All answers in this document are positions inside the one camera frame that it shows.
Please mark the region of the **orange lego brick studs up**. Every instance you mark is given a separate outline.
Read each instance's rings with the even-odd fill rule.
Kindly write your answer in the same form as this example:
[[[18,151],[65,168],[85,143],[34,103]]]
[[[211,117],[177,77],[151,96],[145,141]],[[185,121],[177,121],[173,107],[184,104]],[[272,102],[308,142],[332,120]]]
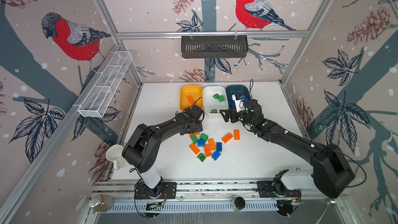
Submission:
[[[208,145],[211,151],[217,150],[217,146],[214,139],[208,139]]]

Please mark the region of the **green lego brick bottom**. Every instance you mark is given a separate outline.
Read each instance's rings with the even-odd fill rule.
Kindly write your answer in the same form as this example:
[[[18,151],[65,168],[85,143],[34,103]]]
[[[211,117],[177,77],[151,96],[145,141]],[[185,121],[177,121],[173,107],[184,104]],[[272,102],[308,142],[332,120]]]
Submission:
[[[203,153],[199,153],[197,158],[201,161],[204,162],[204,160],[206,159],[206,156]]]

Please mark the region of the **blue lego brick low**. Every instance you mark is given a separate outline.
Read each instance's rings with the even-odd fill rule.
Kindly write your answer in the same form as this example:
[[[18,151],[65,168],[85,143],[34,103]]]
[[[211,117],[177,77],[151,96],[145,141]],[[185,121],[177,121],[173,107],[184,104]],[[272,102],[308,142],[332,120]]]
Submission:
[[[217,161],[218,158],[220,157],[221,152],[219,152],[218,150],[216,150],[213,154],[212,154],[212,158]]]

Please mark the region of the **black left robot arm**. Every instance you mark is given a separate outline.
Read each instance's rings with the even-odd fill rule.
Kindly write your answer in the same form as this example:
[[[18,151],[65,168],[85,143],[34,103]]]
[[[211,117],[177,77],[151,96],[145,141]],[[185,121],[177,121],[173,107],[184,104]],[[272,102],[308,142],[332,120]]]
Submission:
[[[137,171],[141,181],[137,183],[140,196],[155,199],[168,194],[163,187],[163,178],[157,172],[154,163],[162,142],[176,134],[194,134],[203,131],[204,111],[193,105],[166,122],[147,126],[137,126],[127,144],[123,147],[122,157]]]

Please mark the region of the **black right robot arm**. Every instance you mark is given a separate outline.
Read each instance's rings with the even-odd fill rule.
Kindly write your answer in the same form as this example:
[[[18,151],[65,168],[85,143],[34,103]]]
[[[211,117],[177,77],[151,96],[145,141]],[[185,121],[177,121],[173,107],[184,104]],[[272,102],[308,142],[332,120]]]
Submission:
[[[354,180],[354,172],[337,145],[311,142],[264,118],[257,100],[235,105],[240,109],[220,111],[225,122],[242,123],[258,138],[293,152],[313,167],[308,174],[288,169],[280,171],[272,183],[276,195],[285,196],[290,190],[318,189],[327,197],[337,198]]]

